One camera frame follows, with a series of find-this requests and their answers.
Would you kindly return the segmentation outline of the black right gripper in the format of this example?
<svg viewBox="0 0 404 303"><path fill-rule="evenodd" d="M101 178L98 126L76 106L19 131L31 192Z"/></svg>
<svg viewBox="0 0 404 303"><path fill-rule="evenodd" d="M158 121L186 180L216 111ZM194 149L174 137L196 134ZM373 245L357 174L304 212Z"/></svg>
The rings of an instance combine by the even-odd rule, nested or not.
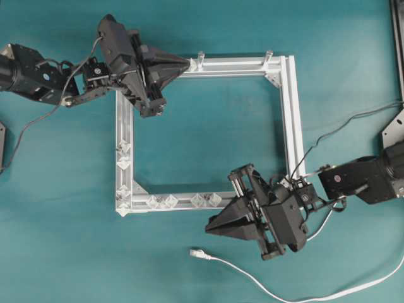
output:
<svg viewBox="0 0 404 303"><path fill-rule="evenodd" d="M261 204L266 201L268 185L254 165L249 163L234 169L228 179L235 189L236 197L218 215L210 219L211 225L222 226L207 225L205 232L245 241L256 241L263 260L284 255L285 246L275 242L270 224L261 210Z"/></svg>

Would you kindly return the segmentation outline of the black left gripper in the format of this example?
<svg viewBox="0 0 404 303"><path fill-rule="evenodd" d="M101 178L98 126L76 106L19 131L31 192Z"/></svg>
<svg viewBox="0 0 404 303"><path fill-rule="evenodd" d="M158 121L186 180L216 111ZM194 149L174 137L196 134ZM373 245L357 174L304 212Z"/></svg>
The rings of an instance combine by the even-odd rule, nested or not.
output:
<svg viewBox="0 0 404 303"><path fill-rule="evenodd" d="M166 100L162 89L190 67L189 59L141 42L140 32L127 32L134 51L131 65L118 73L121 92L143 118L162 114Z"/></svg>

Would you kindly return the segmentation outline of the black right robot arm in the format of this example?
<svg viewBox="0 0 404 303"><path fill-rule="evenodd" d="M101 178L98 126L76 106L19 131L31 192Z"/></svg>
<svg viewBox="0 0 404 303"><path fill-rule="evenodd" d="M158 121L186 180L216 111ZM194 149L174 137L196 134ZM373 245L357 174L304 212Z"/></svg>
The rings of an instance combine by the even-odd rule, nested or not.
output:
<svg viewBox="0 0 404 303"><path fill-rule="evenodd" d="M308 240L307 219L327 207L341 212L348 196L374 205L401 196L403 143L385 148L379 156L357 158L325 166L318 175L327 199L318 196L303 177L285 183L267 183L249 163L228 178L236 195L205 227L208 234L256 241L263 260L301 250Z"/></svg>

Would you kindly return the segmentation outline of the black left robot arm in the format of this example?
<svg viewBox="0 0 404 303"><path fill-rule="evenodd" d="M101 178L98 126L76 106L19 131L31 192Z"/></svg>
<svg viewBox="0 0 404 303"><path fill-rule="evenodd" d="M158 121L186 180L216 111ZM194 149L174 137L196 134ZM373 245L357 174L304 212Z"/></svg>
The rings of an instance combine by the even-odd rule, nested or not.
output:
<svg viewBox="0 0 404 303"><path fill-rule="evenodd" d="M121 92L141 117L162 114L162 90L187 71L190 60L143 45L137 31L99 33L95 43L105 52L100 62L84 64L46 59L31 48L8 44L1 52L1 90L35 102L74 107Z"/></svg>

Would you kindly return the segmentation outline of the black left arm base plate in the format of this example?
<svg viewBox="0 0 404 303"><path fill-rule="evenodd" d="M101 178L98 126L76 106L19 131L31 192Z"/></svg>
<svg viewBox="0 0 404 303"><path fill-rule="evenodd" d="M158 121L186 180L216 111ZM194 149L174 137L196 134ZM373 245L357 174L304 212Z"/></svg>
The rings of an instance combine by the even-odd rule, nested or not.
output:
<svg viewBox="0 0 404 303"><path fill-rule="evenodd" d="M7 132L6 126L2 122L0 122L0 165L3 165L4 160L6 132Z"/></svg>

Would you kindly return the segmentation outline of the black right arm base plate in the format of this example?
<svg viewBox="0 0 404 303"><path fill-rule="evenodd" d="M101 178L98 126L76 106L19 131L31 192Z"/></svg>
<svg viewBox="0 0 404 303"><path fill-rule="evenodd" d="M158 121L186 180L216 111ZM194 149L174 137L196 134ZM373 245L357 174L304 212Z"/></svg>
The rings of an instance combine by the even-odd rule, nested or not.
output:
<svg viewBox="0 0 404 303"><path fill-rule="evenodd" d="M403 119L404 110L402 109L381 131L383 149L390 147L397 142L403 141Z"/></svg>

